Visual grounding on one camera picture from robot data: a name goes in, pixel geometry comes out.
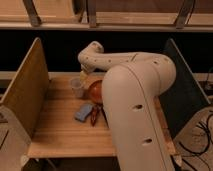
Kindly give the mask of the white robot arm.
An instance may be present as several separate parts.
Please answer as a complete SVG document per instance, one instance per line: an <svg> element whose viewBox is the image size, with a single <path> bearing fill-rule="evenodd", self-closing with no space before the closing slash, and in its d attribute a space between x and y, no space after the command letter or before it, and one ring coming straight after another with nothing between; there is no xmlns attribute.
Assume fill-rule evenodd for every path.
<svg viewBox="0 0 213 171"><path fill-rule="evenodd" d="M173 61L157 53L106 53L97 41L78 60L86 73L106 72L103 107L121 171L175 171L154 104L175 81Z"/></svg>

